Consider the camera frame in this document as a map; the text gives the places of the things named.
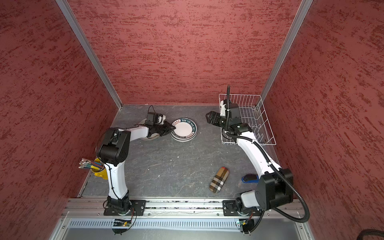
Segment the white brown-rimmed plate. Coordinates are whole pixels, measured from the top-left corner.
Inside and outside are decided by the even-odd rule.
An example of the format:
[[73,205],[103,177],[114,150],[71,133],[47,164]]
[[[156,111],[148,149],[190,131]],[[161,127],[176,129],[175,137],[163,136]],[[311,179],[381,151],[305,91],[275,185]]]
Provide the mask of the white brown-rimmed plate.
[[[145,121],[146,121],[146,119],[140,121],[140,122],[139,122],[139,125],[144,125],[144,124],[145,124]],[[158,133],[154,133],[154,134],[150,135],[149,137],[140,138],[140,140],[143,140],[143,141],[152,141],[152,140],[157,139],[158,137],[160,137],[160,134],[158,134]]]

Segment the green-rimmed white plate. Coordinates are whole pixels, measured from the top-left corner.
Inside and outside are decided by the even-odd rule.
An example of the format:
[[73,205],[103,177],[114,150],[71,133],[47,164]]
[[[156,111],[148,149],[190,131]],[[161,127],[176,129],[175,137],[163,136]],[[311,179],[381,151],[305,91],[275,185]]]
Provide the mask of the green-rimmed white plate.
[[171,137],[179,142],[188,142],[197,135],[197,124],[189,118],[180,118],[172,123]]

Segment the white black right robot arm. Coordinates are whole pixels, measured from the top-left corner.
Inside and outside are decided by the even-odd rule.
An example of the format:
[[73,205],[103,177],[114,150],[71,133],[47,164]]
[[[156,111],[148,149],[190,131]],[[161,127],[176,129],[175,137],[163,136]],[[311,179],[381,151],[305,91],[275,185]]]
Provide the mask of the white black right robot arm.
[[220,102],[220,112],[211,111],[206,114],[206,119],[209,124],[220,127],[226,138],[236,142],[256,169],[259,181],[255,190],[240,194],[242,208],[258,207],[267,211],[293,201],[292,188],[279,177],[278,173],[291,184],[293,174],[288,169],[282,169],[265,152],[252,128],[243,122],[237,104],[225,99]]

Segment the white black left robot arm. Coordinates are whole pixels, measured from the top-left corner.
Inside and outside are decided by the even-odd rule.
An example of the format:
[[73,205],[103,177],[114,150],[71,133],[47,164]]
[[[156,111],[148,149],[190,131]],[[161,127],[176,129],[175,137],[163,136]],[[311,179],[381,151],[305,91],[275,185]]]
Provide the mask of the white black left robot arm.
[[149,138],[153,134],[160,137],[170,134],[176,127],[166,121],[162,114],[150,112],[143,125],[131,128],[109,128],[98,148],[97,157],[104,164],[109,181],[109,194],[106,208],[124,216],[132,212],[129,190],[125,178],[125,161],[132,141]]

